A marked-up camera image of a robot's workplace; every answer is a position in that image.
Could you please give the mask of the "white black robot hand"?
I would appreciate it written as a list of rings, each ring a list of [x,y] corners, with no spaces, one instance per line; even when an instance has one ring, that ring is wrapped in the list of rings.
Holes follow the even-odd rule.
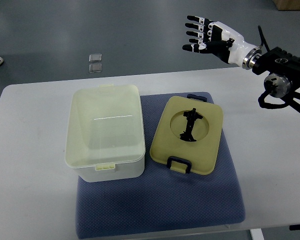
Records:
[[[186,34],[192,38],[182,46],[185,51],[212,54],[226,64],[246,70],[262,55],[260,46],[246,42],[240,33],[220,21],[194,15],[188,15],[187,19],[190,22],[185,26],[190,30]]]

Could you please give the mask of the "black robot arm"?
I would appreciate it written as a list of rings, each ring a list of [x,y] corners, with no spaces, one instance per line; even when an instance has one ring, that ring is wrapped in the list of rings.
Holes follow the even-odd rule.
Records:
[[[275,47],[270,49],[261,26],[258,26],[261,47],[265,54],[255,54],[248,62],[252,72],[260,75],[269,72],[264,79],[264,92],[258,103],[264,109],[283,109],[292,107],[300,113],[300,57]]]

